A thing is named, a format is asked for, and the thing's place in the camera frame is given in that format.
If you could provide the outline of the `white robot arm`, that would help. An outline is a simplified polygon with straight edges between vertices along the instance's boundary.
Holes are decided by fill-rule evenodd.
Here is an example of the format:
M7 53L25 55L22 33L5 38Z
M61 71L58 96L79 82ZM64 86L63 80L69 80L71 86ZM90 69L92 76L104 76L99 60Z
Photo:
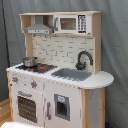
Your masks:
M22 123L5 122L0 128L32 128L31 125Z

